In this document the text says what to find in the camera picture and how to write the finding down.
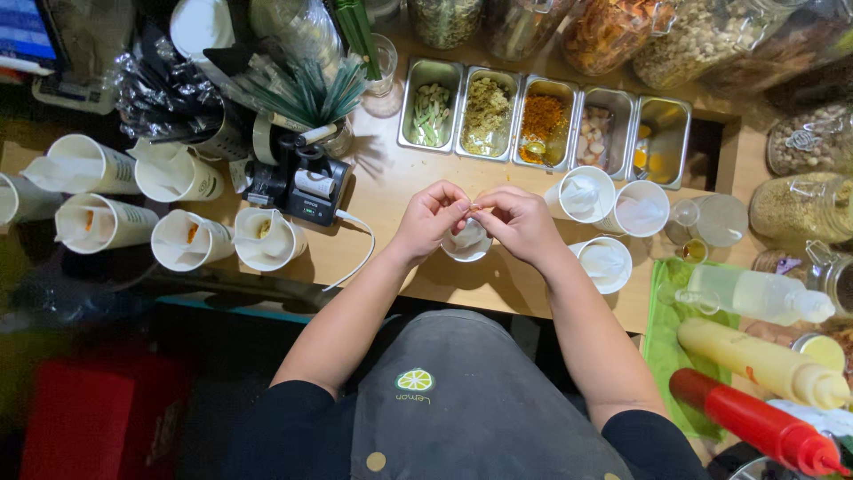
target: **green cloth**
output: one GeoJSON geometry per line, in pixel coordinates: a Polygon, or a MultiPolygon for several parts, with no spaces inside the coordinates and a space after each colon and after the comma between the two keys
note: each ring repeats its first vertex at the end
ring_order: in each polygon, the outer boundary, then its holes
{"type": "Polygon", "coordinates": [[[685,352],[678,344],[676,333],[678,325],[692,317],[713,320],[736,329],[740,324],[740,316],[723,311],[708,316],[681,303],[667,306],[658,301],[658,285],[672,282],[677,286],[687,287],[693,269],[694,266],[676,257],[654,262],[648,325],[642,354],[652,370],[654,382],[658,385],[660,395],[664,397],[666,411],[673,423],[688,437],[707,437],[720,442],[725,437],[726,430],[711,422],[695,408],[677,401],[670,393],[670,377],[676,370],[685,367],[694,368],[726,385],[732,383],[732,372],[705,357],[685,352]]]}

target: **plastic bottle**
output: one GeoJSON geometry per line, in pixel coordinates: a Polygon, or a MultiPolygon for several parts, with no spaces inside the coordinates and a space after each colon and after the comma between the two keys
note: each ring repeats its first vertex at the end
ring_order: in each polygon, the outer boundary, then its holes
{"type": "Polygon", "coordinates": [[[791,325],[798,320],[819,324],[835,314],[827,294],[806,290],[803,282],[775,273],[699,265],[688,292],[715,292],[721,310],[791,325]]]}
{"type": "Polygon", "coordinates": [[[850,398],[850,387],[841,372],[808,355],[710,320],[685,320],[678,327],[678,342],[684,349],[800,405],[830,410],[850,398]]]}
{"type": "Polygon", "coordinates": [[[832,440],[803,420],[744,392],[690,368],[672,374],[670,392],[785,468],[813,477],[835,471],[850,475],[832,440]]]}

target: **red cap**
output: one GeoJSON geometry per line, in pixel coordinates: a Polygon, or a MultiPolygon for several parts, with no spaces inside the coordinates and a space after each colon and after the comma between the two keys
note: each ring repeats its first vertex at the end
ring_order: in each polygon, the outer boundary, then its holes
{"type": "Polygon", "coordinates": [[[810,426],[791,428],[781,439],[781,459],[789,467],[818,477],[835,471],[850,475],[841,465],[835,443],[810,426]]]}

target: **white paper cup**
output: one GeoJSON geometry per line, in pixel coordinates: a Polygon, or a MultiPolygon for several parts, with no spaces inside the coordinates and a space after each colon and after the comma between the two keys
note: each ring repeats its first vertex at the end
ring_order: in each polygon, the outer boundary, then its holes
{"type": "Polygon", "coordinates": [[[59,138],[50,145],[47,156],[58,161],[80,158],[101,161],[100,176],[93,177],[87,184],[68,189],[67,193],[140,193],[133,175],[136,160],[85,135],[73,133],[59,138]]]}
{"type": "Polygon", "coordinates": [[[151,200],[163,203],[188,200],[209,202],[222,195],[225,180],[215,168],[193,157],[186,150],[178,152],[170,161],[188,164],[193,171],[192,182],[180,194],[176,194],[174,190],[166,188],[158,181],[163,171],[156,165],[147,161],[136,162],[136,184],[151,200]]]}
{"type": "Polygon", "coordinates": [[[626,267],[619,275],[613,275],[610,277],[590,277],[599,293],[607,295],[608,293],[613,293],[624,287],[625,284],[628,283],[628,279],[631,277],[632,270],[631,253],[628,251],[628,247],[625,247],[624,243],[619,242],[619,240],[613,237],[597,237],[592,240],[588,240],[587,242],[569,245],[569,250],[571,250],[572,253],[580,260],[583,249],[588,245],[606,245],[608,247],[614,247],[622,254],[625,260],[626,267]]]}
{"type": "Polygon", "coordinates": [[[63,201],[61,193],[42,190],[23,177],[0,173],[0,225],[52,219],[63,201]]]}
{"type": "Polygon", "coordinates": [[[84,238],[81,240],[63,240],[68,249],[79,254],[94,254],[101,250],[129,247],[151,241],[151,232],[157,225],[159,217],[147,208],[135,207],[124,202],[117,202],[94,193],[81,193],[69,198],[56,211],[55,222],[58,237],[62,237],[82,223],[86,225],[85,212],[76,207],[109,208],[112,214],[110,231],[102,240],[84,238]]]}
{"type": "Polygon", "coordinates": [[[579,223],[594,223],[604,219],[613,210],[613,205],[616,202],[616,187],[613,185],[613,179],[610,178],[610,175],[606,174],[603,170],[584,165],[567,173],[562,180],[545,192],[544,197],[552,217],[563,220],[575,220],[579,223]],[[563,205],[560,193],[566,189],[566,181],[576,175],[591,177],[599,185],[598,202],[587,212],[570,214],[563,205]]]}
{"type": "Polygon", "coordinates": [[[157,222],[151,234],[151,249],[162,266],[174,272],[188,272],[233,255],[233,239],[234,229],[190,212],[172,210],[157,222]],[[195,234],[190,238],[194,227],[195,234]]]}
{"type": "Polygon", "coordinates": [[[479,242],[468,245],[464,248],[459,248],[456,243],[450,238],[450,231],[444,233],[444,238],[441,240],[441,249],[453,260],[461,262],[477,261],[483,257],[491,248],[494,238],[488,236],[483,237],[479,242]]]}
{"type": "Polygon", "coordinates": [[[243,208],[234,220],[235,247],[243,263],[259,270],[271,272],[285,266],[300,256],[308,246],[302,227],[287,221],[274,208],[243,208]],[[270,232],[260,243],[242,243],[239,237],[257,238],[261,225],[270,220],[270,232]]]}
{"type": "Polygon", "coordinates": [[[650,237],[655,233],[663,230],[666,221],[670,218],[670,198],[666,196],[664,189],[658,184],[648,180],[637,180],[622,187],[616,192],[616,201],[613,203],[613,209],[601,221],[594,222],[593,225],[599,230],[613,231],[616,233],[627,233],[632,237],[644,238],[650,237]],[[651,200],[655,207],[661,209],[664,214],[658,222],[651,224],[648,228],[642,230],[628,231],[624,226],[624,219],[617,216],[616,206],[619,204],[619,199],[622,197],[631,198],[636,201],[651,200]]]}

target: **black apron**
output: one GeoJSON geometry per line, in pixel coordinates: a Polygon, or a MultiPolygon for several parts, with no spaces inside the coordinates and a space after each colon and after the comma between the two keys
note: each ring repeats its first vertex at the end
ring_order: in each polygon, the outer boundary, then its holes
{"type": "Polygon", "coordinates": [[[513,338],[467,310],[413,319],[358,385],[350,472],[358,479],[633,479],[513,338]]]}

